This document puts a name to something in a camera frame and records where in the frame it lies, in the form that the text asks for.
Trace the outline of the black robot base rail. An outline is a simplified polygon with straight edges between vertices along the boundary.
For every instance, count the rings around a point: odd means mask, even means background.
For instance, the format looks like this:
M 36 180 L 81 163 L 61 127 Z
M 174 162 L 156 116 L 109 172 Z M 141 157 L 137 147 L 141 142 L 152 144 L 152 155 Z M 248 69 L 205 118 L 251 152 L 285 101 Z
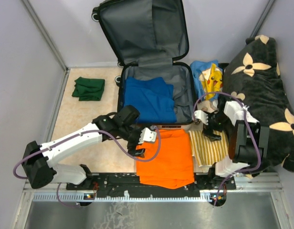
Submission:
M 99 173 L 93 174 L 79 185 L 68 183 L 67 190 L 96 192 L 98 198 L 122 197 L 127 191 L 131 198 L 183 198 L 199 197 L 202 190 L 217 190 L 224 178 L 207 174 L 194 174 L 194 182 L 176 189 L 168 189 L 140 183 L 135 173 Z

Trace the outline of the yellow white striped towel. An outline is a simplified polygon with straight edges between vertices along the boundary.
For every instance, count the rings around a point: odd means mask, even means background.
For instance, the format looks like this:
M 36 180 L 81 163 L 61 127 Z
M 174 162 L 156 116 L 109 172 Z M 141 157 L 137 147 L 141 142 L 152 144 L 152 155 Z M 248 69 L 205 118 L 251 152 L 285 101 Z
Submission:
M 195 157 L 197 165 L 212 166 L 224 159 L 228 155 L 229 142 L 224 132 L 214 131 L 221 140 L 211 141 L 202 134 L 201 130 L 189 131 L 192 155 Z

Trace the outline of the orange cloth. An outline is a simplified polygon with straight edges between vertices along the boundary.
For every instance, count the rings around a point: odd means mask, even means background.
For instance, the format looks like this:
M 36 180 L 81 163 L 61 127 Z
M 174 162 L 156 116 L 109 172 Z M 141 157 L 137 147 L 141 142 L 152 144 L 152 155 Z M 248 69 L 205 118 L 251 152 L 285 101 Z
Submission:
M 140 183 L 177 189 L 195 181 L 190 139 L 183 129 L 160 130 L 161 147 L 150 162 L 136 162 Z

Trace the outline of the light blue Pikachu shirt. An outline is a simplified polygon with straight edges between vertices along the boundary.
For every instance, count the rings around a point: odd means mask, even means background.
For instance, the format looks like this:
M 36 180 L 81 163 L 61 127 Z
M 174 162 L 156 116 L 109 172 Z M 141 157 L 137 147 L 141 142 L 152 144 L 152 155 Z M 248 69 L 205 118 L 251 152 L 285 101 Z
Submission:
M 198 98 L 205 93 L 222 91 L 223 71 L 219 67 L 218 60 L 209 62 L 194 61 L 190 64 L 190 68 Z

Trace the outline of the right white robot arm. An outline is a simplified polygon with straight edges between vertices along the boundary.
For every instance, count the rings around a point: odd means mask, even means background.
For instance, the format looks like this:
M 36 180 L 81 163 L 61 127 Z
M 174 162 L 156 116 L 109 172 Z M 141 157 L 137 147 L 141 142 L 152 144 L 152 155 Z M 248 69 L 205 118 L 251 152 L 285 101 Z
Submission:
M 250 174 L 259 171 L 266 161 L 269 127 L 260 124 L 239 99 L 222 94 L 216 112 L 195 111 L 195 117 L 204 124 L 203 134 L 211 141 L 221 137 L 214 131 L 228 136 L 228 154 L 215 162 L 209 170 L 208 185 L 217 189 L 238 172 Z

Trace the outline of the dark green cloth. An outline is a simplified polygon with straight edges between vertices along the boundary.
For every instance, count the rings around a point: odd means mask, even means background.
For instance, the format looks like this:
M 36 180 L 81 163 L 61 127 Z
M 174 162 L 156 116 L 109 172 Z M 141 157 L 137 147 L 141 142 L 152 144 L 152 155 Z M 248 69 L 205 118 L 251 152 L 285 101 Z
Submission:
M 75 81 L 72 97 L 79 101 L 100 101 L 105 89 L 105 79 L 79 77 Z

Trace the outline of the blue garment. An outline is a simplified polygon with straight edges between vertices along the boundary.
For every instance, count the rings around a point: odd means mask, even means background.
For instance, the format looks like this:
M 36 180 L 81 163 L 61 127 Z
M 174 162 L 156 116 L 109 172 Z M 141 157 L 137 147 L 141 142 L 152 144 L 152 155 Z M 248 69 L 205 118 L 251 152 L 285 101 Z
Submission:
M 151 80 L 127 78 L 124 90 L 124 106 L 131 105 L 139 112 L 138 123 L 175 123 L 174 86 L 162 77 Z

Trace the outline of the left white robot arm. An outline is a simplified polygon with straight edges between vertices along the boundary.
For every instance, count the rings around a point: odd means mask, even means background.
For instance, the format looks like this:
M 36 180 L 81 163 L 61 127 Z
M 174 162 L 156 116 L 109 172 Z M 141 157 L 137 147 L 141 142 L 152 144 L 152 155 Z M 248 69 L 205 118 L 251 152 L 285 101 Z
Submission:
M 135 107 L 127 105 L 119 112 L 101 115 L 81 129 L 55 141 L 40 145 L 36 141 L 28 143 L 22 167 L 31 187 L 39 189 L 50 183 L 72 183 L 83 189 L 90 188 L 94 178 L 86 165 L 63 165 L 60 161 L 85 147 L 109 139 L 124 139 L 127 141 L 128 155 L 143 157 L 145 151 L 138 150 L 137 145 L 155 141 L 157 134 L 148 127 L 134 125 L 139 115 Z

